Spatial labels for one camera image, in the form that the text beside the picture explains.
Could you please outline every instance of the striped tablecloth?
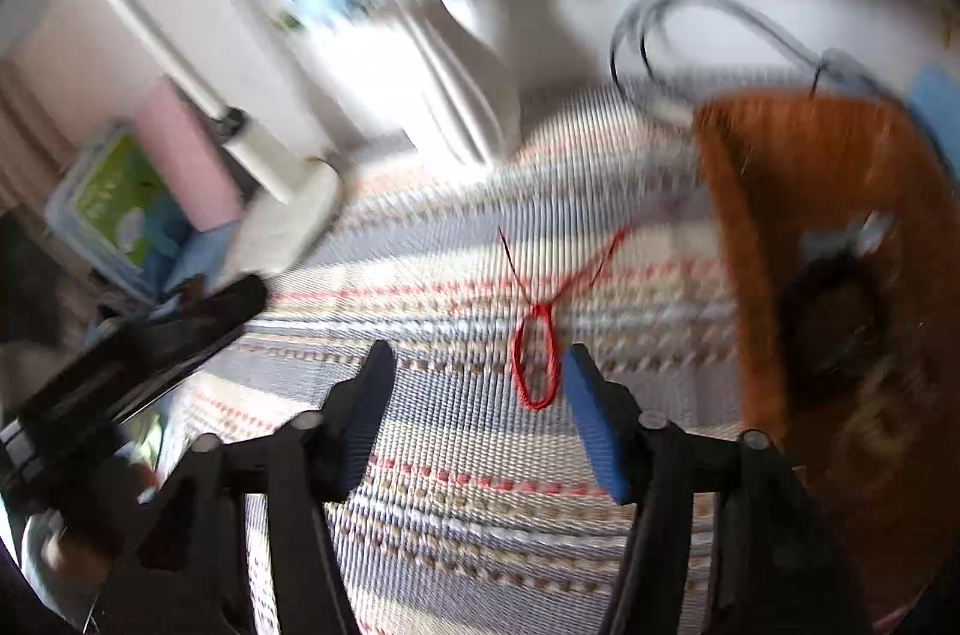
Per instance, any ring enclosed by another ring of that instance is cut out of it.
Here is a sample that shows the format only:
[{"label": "striped tablecloth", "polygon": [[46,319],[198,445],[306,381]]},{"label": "striped tablecloth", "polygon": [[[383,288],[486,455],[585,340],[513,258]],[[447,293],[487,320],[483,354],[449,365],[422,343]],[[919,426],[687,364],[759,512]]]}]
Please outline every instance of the striped tablecloth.
[{"label": "striped tablecloth", "polygon": [[[738,430],[734,304],[689,140],[607,88],[543,94],[523,148],[484,179],[416,155],[349,173],[347,202],[265,314],[181,389],[161,461],[200,432],[265,434],[320,405],[371,344],[397,385],[362,485],[328,519],[366,632],[593,632],[632,519],[597,488],[563,395],[522,408],[508,346],[525,314],[497,237],[536,296],[634,224],[592,290],[555,312],[560,344],[587,343],[605,376],[687,429]],[[528,378],[544,383],[533,333]],[[698,499],[682,631],[699,632],[712,504]],[[248,503],[261,635],[277,631],[265,508]]]}]

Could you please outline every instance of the wall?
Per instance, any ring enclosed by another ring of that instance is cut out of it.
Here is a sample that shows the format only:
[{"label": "wall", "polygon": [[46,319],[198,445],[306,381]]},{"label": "wall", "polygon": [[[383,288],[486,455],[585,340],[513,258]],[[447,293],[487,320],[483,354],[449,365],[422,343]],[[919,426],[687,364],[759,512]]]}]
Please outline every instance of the wall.
[{"label": "wall", "polygon": [[[104,115],[136,106],[157,75],[95,1],[60,0],[19,59],[44,104],[77,139]],[[404,48],[382,26],[287,41],[263,31],[264,14],[256,18],[245,0],[141,1],[228,100],[300,153],[323,149],[328,138],[349,145],[395,131],[400,116],[416,116],[421,106],[416,95],[400,95],[402,79],[392,84]],[[530,87],[607,79],[611,30],[632,0],[446,1]],[[818,52],[851,52],[895,88],[905,89],[932,62],[960,76],[960,56],[944,50],[939,10],[929,0],[743,1]],[[671,19],[653,52],[678,65],[781,63],[748,30],[698,9]]]}]

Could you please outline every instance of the lamp base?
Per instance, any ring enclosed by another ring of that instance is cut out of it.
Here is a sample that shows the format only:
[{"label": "lamp base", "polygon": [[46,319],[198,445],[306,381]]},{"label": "lamp base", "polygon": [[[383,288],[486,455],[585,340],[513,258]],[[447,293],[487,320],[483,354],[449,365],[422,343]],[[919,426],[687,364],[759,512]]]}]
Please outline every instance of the lamp base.
[{"label": "lamp base", "polygon": [[293,267],[333,219],[342,190],[336,170],[316,162],[289,204],[259,191],[227,253],[220,281],[245,272],[271,277]]}]

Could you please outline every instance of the cable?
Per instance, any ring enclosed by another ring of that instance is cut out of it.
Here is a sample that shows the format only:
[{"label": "cable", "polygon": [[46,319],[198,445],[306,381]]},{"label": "cable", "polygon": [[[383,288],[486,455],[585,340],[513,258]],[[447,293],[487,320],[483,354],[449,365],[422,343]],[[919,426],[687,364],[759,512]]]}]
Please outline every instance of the cable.
[{"label": "cable", "polygon": [[679,91],[669,86],[659,73],[654,71],[647,52],[647,34],[650,29],[656,23],[662,23],[670,10],[691,4],[710,7],[742,20],[755,34],[776,47],[784,58],[813,74],[812,91],[816,90],[820,79],[826,76],[836,84],[847,88],[859,88],[867,95],[894,102],[901,107],[904,106],[904,102],[896,95],[896,92],[880,85],[870,71],[866,70],[850,55],[839,52],[839,50],[827,50],[823,55],[818,55],[779,23],[770,20],[763,13],[757,12],[757,10],[737,0],[636,0],[627,8],[618,20],[616,27],[613,28],[610,45],[610,73],[613,84],[616,85],[621,97],[637,109],[640,109],[642,104],[631,97],[627,87],[620,80],[616,66],[619,49],[627,40],[630,40],[629,44],[637,49],[647,76],[661,92],[664,92],[668,97],[678,98],[688,104],[697,102],[697,97],[693,97],[689,92]]}]

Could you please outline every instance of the pink object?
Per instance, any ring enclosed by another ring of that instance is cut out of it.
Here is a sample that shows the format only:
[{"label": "pink object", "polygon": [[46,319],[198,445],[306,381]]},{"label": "pink object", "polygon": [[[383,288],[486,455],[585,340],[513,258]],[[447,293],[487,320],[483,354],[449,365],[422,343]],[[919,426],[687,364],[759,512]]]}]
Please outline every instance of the pink object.
[{"label": "pink object", "polygon": [[166,78],[133,116],[133,133],[194,229],[206,232],[243,218],[227,167]]}]

